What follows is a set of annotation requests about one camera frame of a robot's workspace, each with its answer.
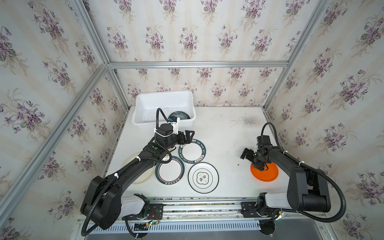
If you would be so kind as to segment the green rim lettered plate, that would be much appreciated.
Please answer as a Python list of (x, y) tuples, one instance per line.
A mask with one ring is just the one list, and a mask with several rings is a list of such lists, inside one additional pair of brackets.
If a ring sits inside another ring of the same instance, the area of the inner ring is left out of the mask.
[(190, 144), (180, 145), (178, 154), (183, 162), (187, 164), (196, 164), (205, 158), (207, 149), (203, 142), (193, 139)]

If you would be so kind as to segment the orange plastic plate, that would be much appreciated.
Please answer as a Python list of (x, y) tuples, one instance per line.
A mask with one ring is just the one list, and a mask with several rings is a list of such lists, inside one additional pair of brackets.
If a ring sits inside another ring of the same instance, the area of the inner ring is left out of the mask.
[(278, 166), (274, 163), (267, 164), (263, 171), (258, 170), (253, 165), (250, 166), (252, 175), (262, 182), (272, 182), (279, 176)]

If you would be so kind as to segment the teal blue floral plate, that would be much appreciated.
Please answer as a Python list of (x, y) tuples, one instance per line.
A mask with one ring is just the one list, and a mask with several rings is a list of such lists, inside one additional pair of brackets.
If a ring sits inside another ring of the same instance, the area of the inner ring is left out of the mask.
[(174, 121), (176, 118), (180, 118), (180, 120), (189, 120), (191, 117), (182, 111), (175, 111), (171, 113), (168, 117), (169, 121)]

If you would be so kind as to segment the white plate black outline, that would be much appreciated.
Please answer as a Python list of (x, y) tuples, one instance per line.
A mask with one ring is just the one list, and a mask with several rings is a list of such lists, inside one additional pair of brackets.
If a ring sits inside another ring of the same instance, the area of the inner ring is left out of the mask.
[(197, 163), (188, 172), (190, 187), (199, 194), (209, 194), (219, 185), (217, 169), (209, 163)]

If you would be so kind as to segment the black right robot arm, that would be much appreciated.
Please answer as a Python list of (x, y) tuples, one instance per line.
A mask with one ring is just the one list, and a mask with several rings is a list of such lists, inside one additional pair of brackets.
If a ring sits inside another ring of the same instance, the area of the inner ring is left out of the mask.
[(269, 136), (257, 137), (258, 149), (245, 148), (240, 156), (251, 162), (251, 167), (264, 173), (272, 164), (283, 170), (289, 177), (288, 188), (282, 193), (261, 193), (258, 196), (254, 212), (262, 217), (271, 216), (276, 209), (294, 212), (327, 213), (331, 209), (328, 181), (303, 163), (294, 160), (288, 152), (273, 146)]

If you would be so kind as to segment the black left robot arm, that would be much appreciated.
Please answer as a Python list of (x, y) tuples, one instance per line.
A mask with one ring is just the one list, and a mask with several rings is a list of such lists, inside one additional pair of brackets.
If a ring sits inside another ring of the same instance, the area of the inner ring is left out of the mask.
[(192, 142), (194, 131), (175, 133), (174, 126), (175, 123), (161, 124), (134, 160), (105, 178), (92, 179), (80, 208), (81, 214), (86, 216), (81, 232), (83, 237), (97, 227), (103, 230), (111, 227), (121, 213), (122, 195), (127, 188), (150, 168), (169, 163), (172, 160), (169, 149)]

